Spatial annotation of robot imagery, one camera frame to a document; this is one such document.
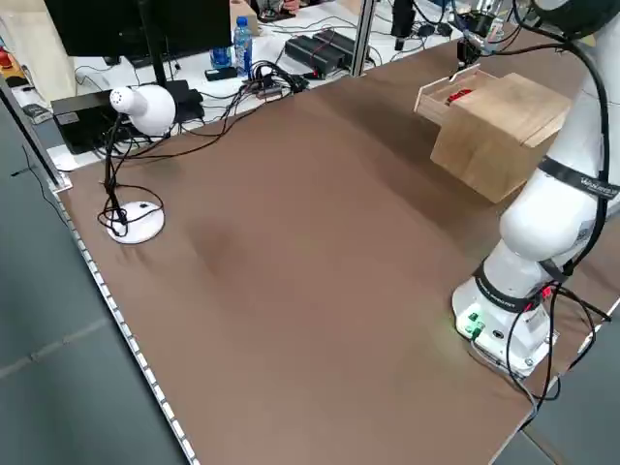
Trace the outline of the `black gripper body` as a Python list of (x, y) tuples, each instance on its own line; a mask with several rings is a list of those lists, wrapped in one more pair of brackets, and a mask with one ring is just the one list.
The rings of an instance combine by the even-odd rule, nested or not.
[(476, 47), (483, 47), (489, 32), (489, 14), (468, 12), (455, 15), (455, 24), (465, 39)]

